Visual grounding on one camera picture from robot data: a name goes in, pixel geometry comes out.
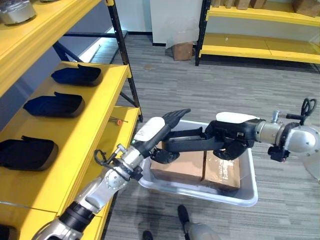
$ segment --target gray carpet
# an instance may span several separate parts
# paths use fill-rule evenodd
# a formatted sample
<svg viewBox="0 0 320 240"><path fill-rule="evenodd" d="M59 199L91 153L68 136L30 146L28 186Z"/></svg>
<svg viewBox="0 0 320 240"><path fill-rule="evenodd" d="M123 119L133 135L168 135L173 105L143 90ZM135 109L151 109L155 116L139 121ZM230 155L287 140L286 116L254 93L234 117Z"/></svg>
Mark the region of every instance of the gray carpet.
<svg viewBox="0 0 320 240"><path fill-rule="evenodd" d="M194 58L173 61L170 51L152 46L151 36L129 35L126 46L145 121L183 108L192 109L184 119L200 122L221 111L269 120L275 109L298 114L305 97L320 99L319 65L212 56L195 67ZM99 62L103 49L96 54ZM114 63L122 63L119 54ZM319 119L318 107L308 122L319 126ZM183 240L177 206L184 204L193 222L211 226L222 240L319 240L320 185L296 157L278 163L267 150L266 144L252 149L255 206L156 192L131 181L118 195L106 239L139 240L149 229L155 240Z"/></svg>

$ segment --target cardboard box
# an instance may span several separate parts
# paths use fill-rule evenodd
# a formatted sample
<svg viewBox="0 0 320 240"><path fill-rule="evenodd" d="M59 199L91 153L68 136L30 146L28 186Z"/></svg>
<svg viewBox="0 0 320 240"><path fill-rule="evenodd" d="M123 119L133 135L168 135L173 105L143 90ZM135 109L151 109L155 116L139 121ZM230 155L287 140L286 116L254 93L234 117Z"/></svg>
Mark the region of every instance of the cardboard box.
<svg viewBox="0 0 320 240"><path fill-rule="evenodd" d="M240 188L239 159L222 160L212 151L207 151L203 163L203 179L207 187L221 191L234 191Z"/></svg>
<svg viewBox="0 0 320 240"><path fill-rule="evenodd" d="M168 164L151 162L150 171L157 179L182 184L198 184L203 177L203 151L181 152L180 157Z"/></svg>
<svg viewBox="0 0 320 240"><path fill-rule="evenodd" d="M211 0L211 5L214 8L218 8L220 6L221 0Z"/></svg>
<svg viewBox="0 0 320 240"><path fill-rule="evenodd" d="M178 43L172 46L173 59L184 61L192 59L193 42Z"/></svg>
<svg viewBox="0 0 320 240"><path fill-rule="evenodd" d="M316 17L320 12L320 1L318 0L294 0L292 6L296 13L309 17Z"/></svg>
<svg viewBox="0 0 320 240"><path fill-rule="evenodd" d="M251 0L251 5L254 9L262 9L267 0Z"/></svg>
<svg viewBox="0 0 320 240"><path fill-rule="evenodd" d="M235 5L235 0L224 0L224 6L226 9L230 9Z"/></svg>
<svg viewBox="0 0 320 240"><path fill-rule="evenodd" d="M250 0L237 0L235 3L236 9L247 10L250 4Z"/></svg>

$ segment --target person's leg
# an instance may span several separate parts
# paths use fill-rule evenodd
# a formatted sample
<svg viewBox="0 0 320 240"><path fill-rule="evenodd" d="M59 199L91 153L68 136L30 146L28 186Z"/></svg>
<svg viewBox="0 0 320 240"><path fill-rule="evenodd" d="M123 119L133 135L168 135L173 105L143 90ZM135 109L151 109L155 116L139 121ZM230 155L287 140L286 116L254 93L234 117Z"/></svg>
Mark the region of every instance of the person's leg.
<svg viewBox="0 0 320 240"><path fill-rule="evenodd" d="M144 231L142 234L142 240L154 240L150 231Z"/></svg>
<svg viewBox="0 0 320 240"><path fill-rule="evenodd" d="M183 226L185 240L221 240L208 225L190 222L184 205L178 206L178 217Z"/></svg>
<svg viewBox="0 0 320 240"><path fill-rule="evenodd" d="M202 223L188 222L184 228L188 234L188 240L221 240L208 225Z"/></svg>

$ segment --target black shelf post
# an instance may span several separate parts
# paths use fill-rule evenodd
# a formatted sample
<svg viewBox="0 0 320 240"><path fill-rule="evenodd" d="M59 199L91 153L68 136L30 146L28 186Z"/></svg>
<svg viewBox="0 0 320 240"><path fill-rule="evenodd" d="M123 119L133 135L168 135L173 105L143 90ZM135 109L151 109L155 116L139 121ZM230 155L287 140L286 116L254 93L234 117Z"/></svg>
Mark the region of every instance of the black shelf post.
<svg viewBox="0 0 320 240"><path fill-rule="evenodd" d="M132 96L133 96L134 106L136 108L140 108L137 89L136 89L136 85L135 85L135 82L134 82L134 77L132 75L131 66L130 66L130 63L129 63L129 57L128 57L128 53L127 53L127 49L126 49L126 45L125 45L125 39L124 39L124 36L122 34L122 29L121 29L121 25L120 25L120 20L119 20L116 4L114 4L114 3L113 4L108 4L108 9L109 9L109 13L110 13L113 29L114 29L115 38L116 38L116 41L117 41L118 46L119 46L119 51L120 51L120 55L121 55L121 58L122 58L122 62L123 62L124 65L129 65L129 68L130 68L131 77L128 78L128 82L129 82L130 90L131 90L131 93L132 93ZM140 112L141 112L141 114L139 115L139 121L142 123L144 118L142 116L141 108L140 108Z"/></svg>
<svg viewBox="0 0 320 240"><path fill-rule="evenodd" d="M199 66L200 57L199 53L202 49L202 45L204 44L205 34L206 34L206 27L207 27L207 13L210 9L211 0L202 0L202 7L201 7L201 14L199 20L199 38L196 42L195 47L195 65Z"/></svg>

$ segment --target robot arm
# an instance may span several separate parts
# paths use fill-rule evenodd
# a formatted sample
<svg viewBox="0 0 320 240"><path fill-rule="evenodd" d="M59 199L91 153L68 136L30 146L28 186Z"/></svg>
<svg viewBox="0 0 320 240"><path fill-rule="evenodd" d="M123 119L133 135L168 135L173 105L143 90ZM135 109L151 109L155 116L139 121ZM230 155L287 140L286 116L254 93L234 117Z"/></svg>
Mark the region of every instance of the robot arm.
<svg viewBox="0 0 320 240"><path fill-rule="evenodd" d="M247 148L252 148L255 142L261 142L272 145L268 154L272 160L278 162L285 161L290 153L310 156L319 151L320 136L315 129L304 126L304 121L316 105L315 99L306 98L302 104L301 115L274 111L271 122L252 115L221 112L204 132L202 128L170 132L162 141L162 148L171 154L213 150L217 157L233 160ZM278 122L279 117L300 120L300 123L284 125ZM151 158L165 163L166 159L162 155L153 155Z"/></svg>
<svg viewBox="0 0 320 240"><path fill-rule="evenodd" d="M167 164L177 159L179 152L213 150L218 157L231 160L253 147L254 142L264 142L273 145L268 151L271 159L283 162L289 153L311 155L320 149L319 133L303 126L307 114L283 115L275 111L272 121L267 122L252 115L223 112L218 113L204 132L201 128L171 131L188 112L190 109L151 118L134 136L128 149L119 144L109 159L105 152L96 150L94 158L104 166L101 174L83 189L60 217L42 227L32 240L81 239L95 214L112 196L130 179L142 177L139 164L147 157ZM302 122L283 125L278 123L279 116ZM163 149L155 147L160 141ZM119 153L122 153L121 157L116 158Z"/></svg>
<svg viewBox="0 0 320 240"><path fill-rule="evenodd" d="M163 140L190 109L173 111L163 117L151 118L134 136L132 145L126 149L121 144L105 158L104 152L96 150L96 162L104 166L101 174L90 182L64 213L43 226L32 240L79 240L91 220L130 179L142 177L140 162L149 157L155 145Z"/></svg>

